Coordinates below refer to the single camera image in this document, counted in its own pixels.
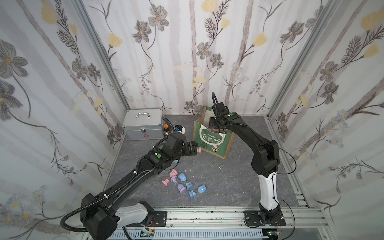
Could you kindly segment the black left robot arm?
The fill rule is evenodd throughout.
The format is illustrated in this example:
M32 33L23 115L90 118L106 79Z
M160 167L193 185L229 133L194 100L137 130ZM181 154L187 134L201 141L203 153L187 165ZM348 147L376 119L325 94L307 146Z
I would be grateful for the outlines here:
M188 142L182 132L171 130L116 184L97 195L85 195L81 207L61 219L61 227L70 232L87 232L95 240L108 239L116 229L128 225L128 218L118 213L126 198L148 179L170 168L174 161L195 156L198 151L195 141Z

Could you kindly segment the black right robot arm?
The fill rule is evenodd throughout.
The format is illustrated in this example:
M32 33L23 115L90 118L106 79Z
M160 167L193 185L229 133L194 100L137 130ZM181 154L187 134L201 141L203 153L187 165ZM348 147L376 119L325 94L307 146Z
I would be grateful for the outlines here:
M281 204L287 202L278 200L277 194L277 176L281 162L280 151L277 141L262 137L236 112L230 112L224 103L219 102L215 93L212 93L214 117L210 118L210 127L219 131L230 131L240 137L247 146L253 151L254 155L251 161L253 171L259 177L261 200L259 211L255 214L245 214L245 225L249 228L259 226L284 226L284 215L281 210Z

